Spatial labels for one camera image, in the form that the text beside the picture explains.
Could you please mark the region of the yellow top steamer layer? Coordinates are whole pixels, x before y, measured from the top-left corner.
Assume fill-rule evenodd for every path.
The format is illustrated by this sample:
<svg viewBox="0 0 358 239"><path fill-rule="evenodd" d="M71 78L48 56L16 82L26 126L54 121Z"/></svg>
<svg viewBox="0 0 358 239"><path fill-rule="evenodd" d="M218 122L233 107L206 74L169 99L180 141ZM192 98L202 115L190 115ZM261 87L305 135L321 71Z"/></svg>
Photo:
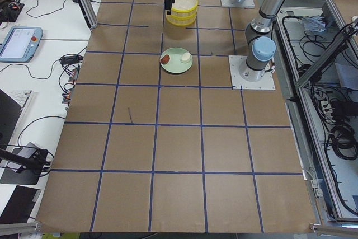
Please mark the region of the yellow top steamer layer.
<svg viewBox="0 0 358 239"><path fill-rule="evenodd" d="M198 0L175 0L172 5L172 12L182 14L190 13L197 9Z"/></svg>

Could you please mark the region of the yellow steamer layer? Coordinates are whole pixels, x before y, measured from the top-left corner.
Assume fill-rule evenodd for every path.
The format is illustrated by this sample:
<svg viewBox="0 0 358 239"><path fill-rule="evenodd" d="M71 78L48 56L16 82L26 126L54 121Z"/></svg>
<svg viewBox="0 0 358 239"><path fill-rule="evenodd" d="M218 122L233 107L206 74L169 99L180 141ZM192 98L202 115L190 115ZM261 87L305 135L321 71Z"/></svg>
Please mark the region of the yellow steamer layer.
<svg viewBox="0 0 358 239"><path fill-rule="evenodd" d="M198 0L175 0L172 5L172 12L182 14L190 13L197 9Z"/></svg>
<svg viewBox="0 0 358 239"><path fill-rule="evenodd" d="M173 13L171 15L166 15L166 20L175 26L188 26L193 24L196 21L197 14L193 13L188 16L175 16Z"/></svg>

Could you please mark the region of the white bun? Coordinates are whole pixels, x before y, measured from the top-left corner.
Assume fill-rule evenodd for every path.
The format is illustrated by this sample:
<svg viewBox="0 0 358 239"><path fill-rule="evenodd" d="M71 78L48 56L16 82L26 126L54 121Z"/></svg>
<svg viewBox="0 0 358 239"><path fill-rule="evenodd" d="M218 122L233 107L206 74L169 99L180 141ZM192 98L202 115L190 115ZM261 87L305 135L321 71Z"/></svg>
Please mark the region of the white bun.
<svg viewBox="0 0 358 239"><path fill-rule="evenodd" d="M188 52L183 53L183 55L181 57L181 62L188 63L190 60L191 60L191 54Z"/></svg>

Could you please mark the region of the yellow bottom steamer layer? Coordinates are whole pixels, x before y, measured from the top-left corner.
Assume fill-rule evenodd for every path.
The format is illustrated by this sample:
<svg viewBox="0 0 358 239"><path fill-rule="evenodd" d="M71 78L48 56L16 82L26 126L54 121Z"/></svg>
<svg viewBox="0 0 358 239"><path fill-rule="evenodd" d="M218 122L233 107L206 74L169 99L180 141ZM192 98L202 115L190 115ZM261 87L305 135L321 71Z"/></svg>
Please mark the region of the yellow bottom steamer layer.
<svg viewBox="0 0 358 239"><path fill-rule="evenodd" d="M193 24L196 21L197 14L193 13L188 16L175 16L173 13L171 15L166 15L166 20L175 26L188 26Z"/></svg>

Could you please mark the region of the light green plate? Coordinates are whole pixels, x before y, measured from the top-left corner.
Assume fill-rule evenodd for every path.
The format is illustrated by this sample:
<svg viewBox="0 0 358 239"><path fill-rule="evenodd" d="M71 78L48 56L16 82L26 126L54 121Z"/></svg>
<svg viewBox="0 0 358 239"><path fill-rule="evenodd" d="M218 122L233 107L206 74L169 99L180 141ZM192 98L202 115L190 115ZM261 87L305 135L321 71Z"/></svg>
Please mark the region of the light green plate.
<svg viewBox="0 0 358 239"><path fill-rule="evenodd" d="M170 61L168 64L163 65L160 63L160 59L159 59L159 63L162 66L162 68L170 73L173 74L180 74L180 73L184 73L187 70L189 70L192 66L192 55L191 55L191 60L188 63L182 63L181 62L181 57L183 55L183 53L188 52L186 49L183 48L169 48L167 50L165 50L162 55L160 56L160 59L168 54L170 56Z"/></svg>

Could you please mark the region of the black power adapter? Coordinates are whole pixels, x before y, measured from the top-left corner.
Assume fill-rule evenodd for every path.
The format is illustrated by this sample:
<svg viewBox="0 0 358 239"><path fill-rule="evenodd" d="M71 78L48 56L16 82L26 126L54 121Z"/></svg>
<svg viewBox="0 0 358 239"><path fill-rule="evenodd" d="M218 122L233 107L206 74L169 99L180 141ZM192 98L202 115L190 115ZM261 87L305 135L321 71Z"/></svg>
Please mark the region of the black power adapter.
<svg viewBox="0 0 358 239"><path fill-rule="evenodd" d="M81 55L64 55L60 58L60 63L62 65L67 64L77 64L83 60L83 56Z"/></svg>

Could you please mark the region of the blue teach pendant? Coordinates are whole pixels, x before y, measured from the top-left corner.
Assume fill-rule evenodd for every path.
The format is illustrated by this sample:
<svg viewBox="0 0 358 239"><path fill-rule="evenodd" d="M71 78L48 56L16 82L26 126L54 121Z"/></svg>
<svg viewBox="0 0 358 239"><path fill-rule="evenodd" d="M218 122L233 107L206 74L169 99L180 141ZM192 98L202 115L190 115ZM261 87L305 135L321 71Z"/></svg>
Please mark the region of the blue teach pendant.
<svg viewBox="0 0 358 239"><path fill-rule="evenodd" d="M34 56L42 35L40 27L12 26L1 45L1 62L28 63Z"/></svg>

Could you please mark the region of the white keyboard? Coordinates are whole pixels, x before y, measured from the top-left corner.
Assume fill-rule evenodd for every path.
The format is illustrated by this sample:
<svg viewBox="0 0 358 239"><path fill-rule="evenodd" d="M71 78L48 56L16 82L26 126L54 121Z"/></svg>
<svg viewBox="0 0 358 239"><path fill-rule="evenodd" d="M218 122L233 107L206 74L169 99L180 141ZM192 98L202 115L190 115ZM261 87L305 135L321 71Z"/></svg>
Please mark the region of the white keyboard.
<svg viewBox="0 0 358 239"><path fill-rule="evenodd" d="M9 96L20 105L20 117L18 122L25 116L27 110L35 99L37 92L32 90L13 90L9 92Z"/></svg>

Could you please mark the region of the white power strip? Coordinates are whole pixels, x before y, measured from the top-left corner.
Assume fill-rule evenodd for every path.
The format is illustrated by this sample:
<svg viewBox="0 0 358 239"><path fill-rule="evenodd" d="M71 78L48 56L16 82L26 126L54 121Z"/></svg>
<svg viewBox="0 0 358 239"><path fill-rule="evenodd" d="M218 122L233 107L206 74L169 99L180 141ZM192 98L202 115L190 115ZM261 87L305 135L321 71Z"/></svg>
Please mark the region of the white power strip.
<svg viewBox="0 0 358 239"><path fill-rule="evenodd" d="M321 90L314 90L313 93L320 116L322 116L327 123L333 124L334 120L331 115L333 110L330 104L329 96Z"/></svg>

